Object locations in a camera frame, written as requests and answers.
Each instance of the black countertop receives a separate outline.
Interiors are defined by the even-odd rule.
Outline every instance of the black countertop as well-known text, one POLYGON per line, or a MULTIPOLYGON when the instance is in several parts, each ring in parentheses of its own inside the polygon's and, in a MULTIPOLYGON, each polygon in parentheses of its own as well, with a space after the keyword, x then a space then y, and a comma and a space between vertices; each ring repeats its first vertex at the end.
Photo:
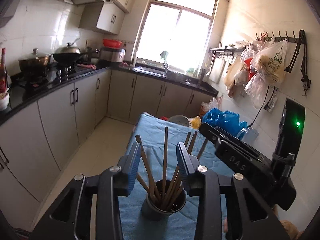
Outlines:
POLYGON ((196 91, 199 91, 201 93, 216 97, 218 94, 218 91, 208 85, 207 83, 203 83, 202 85, 198 84, 192 84, 187 82, 179 82, 176 80, 169 79, 167 77, 161 77, 157 75, 152 75, 148 73, 142 73, 135 70, 130 69, 127 66, 108 66, 108 65, 100 65, 97 67, 96 70, 93 69, 87 69, 84 71, 81 71, 79 73, 74 73, 69 76, 67 80, 63 80, 61 82, 55 82, 54 78, 56 77, 55 73, 56 70, 53 69, 48 72, 47 78, 48 83, 44 86, 41 86, 41 88, 34 90, 34 91, 28 91, 24 87, 19 86, 17 83, 13 82, 12 87, 9 90, 10 94, 10 102, 8 107, 0 111, 0 125, 3 124, 5 121, 7 121, 9 118, 11 118, 13 115, 15 115, 20 110, 24 109, 26 106, 30 105, 31 103, 34 103, 35 101, 39 100, 40 98, 52 93, 53 91, 62 88, 78 79, 85 78, 88 75, 94 75, 101 71, 112 69, 112 70, 119 70, 124 72, 133 73, 136 75, 146 76, 150 78, 154 78, 157 80, 162 80, 165 82, 169 82, 172 84, 176 84, 185 88, 193 89, 196 91))

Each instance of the light blue fabric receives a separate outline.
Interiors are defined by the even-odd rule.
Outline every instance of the light blue fabric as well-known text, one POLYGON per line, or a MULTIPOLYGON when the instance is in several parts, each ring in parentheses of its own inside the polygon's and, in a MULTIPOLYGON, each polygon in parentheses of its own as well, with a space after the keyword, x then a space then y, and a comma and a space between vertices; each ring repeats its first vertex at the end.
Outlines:
MULTIPOLYGON (((166 126, 169 127, 167 179, 171 179, 177 165, 176 145, 178 142, 184 142, 187 133, 192 131, 193 134, 195 132, 194 129, 163 121, 148 114, 142 114, 127 148, 126 154, 128 154, 132 143, 135 142, 135 135, 139 134, 155 181, 162 179, 164 130, 166 126)), ((204 137, 198 132, 192 151, 193 155, 198 154, 203 142, 204 137)), ((218 174, 232 176, 234 172, 216 157, 214 152, 214 145, 208 142, 200 163, 218 174)), ((147 172, 142 160, 140 161, 138 172, 148 183, 147 172)), ((189 197, 187 195, 186 205, 180 212, 171 215, 167 220, 159 222, 147 220, 141 215, 140 209, 145 197, 146 191, 137 180, 129 197, 119 197, 120 216, 125 240, 194 239, 199 197, 189 197)), ((223 220, 226 216, 226 203, 223 196, 221 197, 221 208, 223 220)))

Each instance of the white bowl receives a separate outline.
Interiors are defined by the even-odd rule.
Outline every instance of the white bowl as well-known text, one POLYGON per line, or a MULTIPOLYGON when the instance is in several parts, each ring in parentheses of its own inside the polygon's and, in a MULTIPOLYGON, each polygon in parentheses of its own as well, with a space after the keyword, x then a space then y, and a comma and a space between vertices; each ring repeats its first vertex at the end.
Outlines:
POLYGON ((0 99, 0 111, 3 111, 8 107, 9 98, 10 98, 9 93, 7 93, 7 95, 4 98, 0 99))
POLYGON ((190 127, 189 119, 184 115, 174 115, 171 116, 168 120, 168 122, 177 123, 186 127, 190 127))

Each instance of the pot lid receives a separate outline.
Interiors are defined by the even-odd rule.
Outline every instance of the pot lid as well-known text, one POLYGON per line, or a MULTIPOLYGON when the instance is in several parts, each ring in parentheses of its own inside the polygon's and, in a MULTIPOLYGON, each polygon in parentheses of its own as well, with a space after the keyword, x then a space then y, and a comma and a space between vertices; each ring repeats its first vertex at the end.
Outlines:
POLYGON ((61 53, 75 53, 75 54, 81 54, 81 50, 77 47, 73 47, 73 44, 78 41, 79 38, 77 38, 73 43, 68 42, 66 47, 60 47, 58 48, 54 53, 55 54, 61 54, 61 53))
POLYGON ((45 52, 39 52, 38 48, 34 48, 32 53, 23 55, 19 60, 28 60, 28 59, 34 59, 34 58, 40 58, 40 57, 49 57, 51 56, 50 53, 45 52))

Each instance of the beige floor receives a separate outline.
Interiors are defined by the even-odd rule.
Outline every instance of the beige floor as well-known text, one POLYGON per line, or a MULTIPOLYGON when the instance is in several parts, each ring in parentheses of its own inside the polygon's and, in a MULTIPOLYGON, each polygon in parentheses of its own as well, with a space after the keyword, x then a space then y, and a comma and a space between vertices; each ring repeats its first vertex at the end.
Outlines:
POLYGON ((132 124, 104 118, 62 172, 46 199, 36 222, 39 221, 55 198, 76 174, 83 174, 87 177, 93 176, 102 173, 110 166, 116 165, 126 151, 133 127, 132 124))

